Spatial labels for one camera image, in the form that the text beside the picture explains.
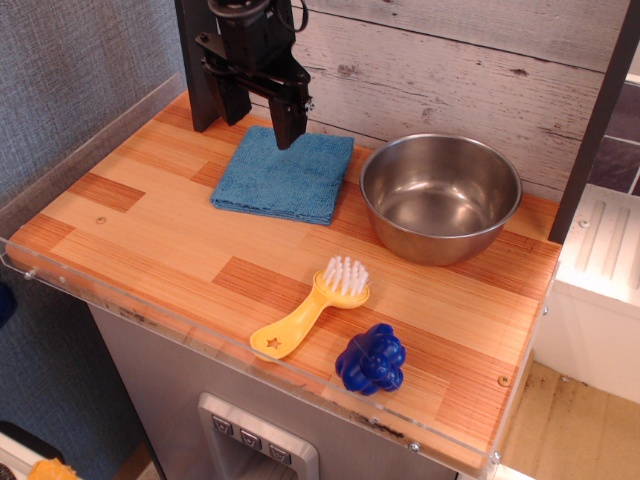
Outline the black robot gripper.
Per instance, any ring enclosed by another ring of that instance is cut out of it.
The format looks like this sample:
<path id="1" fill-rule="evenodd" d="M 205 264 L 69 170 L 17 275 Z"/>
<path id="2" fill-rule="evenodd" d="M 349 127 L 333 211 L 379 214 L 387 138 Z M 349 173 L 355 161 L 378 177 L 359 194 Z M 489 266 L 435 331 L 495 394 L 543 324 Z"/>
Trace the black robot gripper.
<path id="1" fill-rule="evenodd" d="M 196 38 L 204 52 L 214 103 L 230 126 L 251 110 L 250 93 L 269 100 L 276 145 L 286 150 L 306 132 L 309 73 L 293 57 L 296 35 L 308 25 L 301 3 L 299 24 L 290 1 L 210 1 L 216 34 Z"/>

